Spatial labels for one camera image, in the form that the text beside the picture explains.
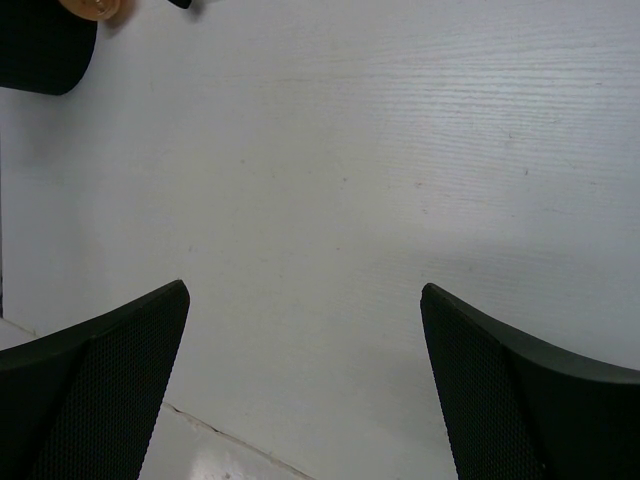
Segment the orange object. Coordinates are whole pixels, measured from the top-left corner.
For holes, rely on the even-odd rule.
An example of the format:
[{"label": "orange object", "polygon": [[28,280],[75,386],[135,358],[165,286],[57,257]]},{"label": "orange object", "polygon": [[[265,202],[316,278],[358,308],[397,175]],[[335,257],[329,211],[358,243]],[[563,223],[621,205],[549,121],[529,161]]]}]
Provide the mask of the orange object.
[{"label": "orange object", "polygon": [[120,0],[58,0],[64,8],[85,20],[107,20],[120,8]]}]

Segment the white tabletop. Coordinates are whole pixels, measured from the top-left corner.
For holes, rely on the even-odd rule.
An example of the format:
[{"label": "white tabletop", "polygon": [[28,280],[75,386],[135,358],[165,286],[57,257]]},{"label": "white tabletop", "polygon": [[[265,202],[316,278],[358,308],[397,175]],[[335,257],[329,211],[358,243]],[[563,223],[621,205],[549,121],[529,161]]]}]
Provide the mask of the white tabletop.
[{"label": "white tabletop", "polygon": [[167,401],[317,479],[455,478],[427,282],[640,368],[640,3],[140,3],[0,92],[7,318],[183,278]]}]

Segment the black perforated grille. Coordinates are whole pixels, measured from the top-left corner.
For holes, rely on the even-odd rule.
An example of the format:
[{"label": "black perforated grille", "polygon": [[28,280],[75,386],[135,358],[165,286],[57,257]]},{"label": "black perforated grille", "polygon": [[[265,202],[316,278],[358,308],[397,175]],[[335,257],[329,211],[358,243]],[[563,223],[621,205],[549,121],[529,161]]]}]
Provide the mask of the black perforated grille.
[{"label": "black perforated grille", "polygon": [[62,95],[87,69],[97,23],[57,1],[0,2],[0,85]]},{"label": "black perforated grille", "polygon": [[138,478],[188,303],[173,288],[88,343],[29,479]]},{"label": "black perforated grille", "polygon": [[427,287],[422,313],[461,480],[543,480],[500,344]]}]

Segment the wood grain texture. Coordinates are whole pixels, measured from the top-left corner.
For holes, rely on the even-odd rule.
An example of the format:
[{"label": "wood grain texture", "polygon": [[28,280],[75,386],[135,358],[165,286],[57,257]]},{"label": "wood grain texture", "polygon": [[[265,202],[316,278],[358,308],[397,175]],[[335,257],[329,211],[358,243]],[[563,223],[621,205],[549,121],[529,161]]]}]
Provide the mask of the wood grain texture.
[{"label": "wood grain texture", "polygon": [[640,4],[204,6],[0,94],[7,318],[181,276],[168,400],[317,479],[455,478],[427,281],[640,368]]}]

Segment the black mesh panel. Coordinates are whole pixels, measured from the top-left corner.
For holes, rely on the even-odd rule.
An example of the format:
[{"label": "black mesh panel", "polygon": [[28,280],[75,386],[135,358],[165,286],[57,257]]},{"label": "black mesh panel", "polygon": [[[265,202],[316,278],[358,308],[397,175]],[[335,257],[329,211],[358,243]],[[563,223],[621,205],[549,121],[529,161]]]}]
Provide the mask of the black mesh panel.
[{"label": "black mesh panel", "polygon": [[543,480],[500,344],[427,287],[425,336],[461,480]]},{"label": "black mesh panel", "polygon": [[30,480],[138,477],[188,303],[174,288],[88,342]]}]

